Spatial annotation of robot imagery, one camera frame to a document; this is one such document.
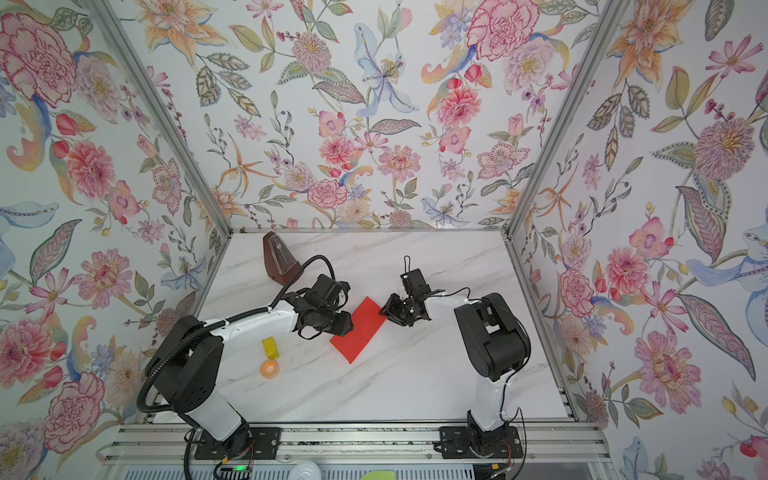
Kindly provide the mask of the red square paper sheet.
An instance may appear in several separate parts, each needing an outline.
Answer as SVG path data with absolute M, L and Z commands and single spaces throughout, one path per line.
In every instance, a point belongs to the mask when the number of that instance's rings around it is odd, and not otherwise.
M 334 336 L 330 343 L 349 363 L 353 364 L 386 321 L 381 307 L 366 297 L 351 315 L 353 329 L 345 336 Z

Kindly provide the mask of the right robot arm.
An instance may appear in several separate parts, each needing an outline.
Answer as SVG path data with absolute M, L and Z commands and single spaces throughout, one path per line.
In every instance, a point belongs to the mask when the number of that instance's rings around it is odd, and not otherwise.
M 481 445 L 501 440 L 510 423 L 505 416 L 507 386 L 532 353 L 524 325 L 499 293 L 473 297 L 468 287 L 433 289 L 419 269 L 402 274 L 401 282 L 405 295 L 391 294 L 380 314 L 403 327 L 418 321 L 456 322 L 478 378 L 467 429 Z

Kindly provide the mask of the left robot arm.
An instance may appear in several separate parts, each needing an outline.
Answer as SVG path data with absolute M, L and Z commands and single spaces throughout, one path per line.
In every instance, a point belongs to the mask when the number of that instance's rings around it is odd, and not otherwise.
M 306 328 L 347 335 L 353 323 L 342 307 L 349 290 L 348 283 L 320 275 L 311 287 L 283 290 L 267 306 L 208 322 L 192 315 L 178 320 L 146 367 L 136 408 L 144 414 L 170 411 L 222 447 L 243 450 L 252 435 L 248 422 L 217 390 L 222 362 L 269 337 Z

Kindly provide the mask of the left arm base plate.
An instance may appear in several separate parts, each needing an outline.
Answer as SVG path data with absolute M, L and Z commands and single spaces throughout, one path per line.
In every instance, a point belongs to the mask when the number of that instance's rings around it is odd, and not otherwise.
M 226 440 L 203 431 L 194 452 L 195 460 L 275 460 L 282 430 L 279 427 L 240 427 Z

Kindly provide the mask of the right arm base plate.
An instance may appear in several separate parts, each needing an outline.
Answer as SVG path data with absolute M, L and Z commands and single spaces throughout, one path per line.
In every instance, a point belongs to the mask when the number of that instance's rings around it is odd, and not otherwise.
M 433 449 L 443 459 L 512 460 L 524 456 L 523 442 L 514 426 L 501 426 L 490 432 L 470 426 L 439 428 Z

